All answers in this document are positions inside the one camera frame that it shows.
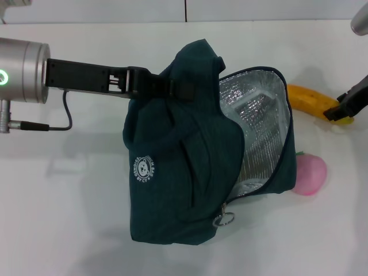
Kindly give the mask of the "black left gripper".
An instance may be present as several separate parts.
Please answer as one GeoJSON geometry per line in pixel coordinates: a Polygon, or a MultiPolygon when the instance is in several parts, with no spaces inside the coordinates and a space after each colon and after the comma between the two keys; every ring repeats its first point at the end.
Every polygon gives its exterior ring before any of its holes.
{"type": "Polygon", "coordinates": [[[48,59],[45,85],[120,98],[194,100],[194,85],[141,67],[109,67],[48,59]]]}

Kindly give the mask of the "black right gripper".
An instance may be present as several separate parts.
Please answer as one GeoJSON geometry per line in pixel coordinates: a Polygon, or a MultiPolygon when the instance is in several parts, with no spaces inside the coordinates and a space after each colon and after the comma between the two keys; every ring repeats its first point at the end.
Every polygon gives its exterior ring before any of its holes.
{"type": "Polygon", "coordinates": [[[330,121],[352,118],[367,106],[367,76],[346,93],[338,96],[338,106],[324,112],[330,121]]]}

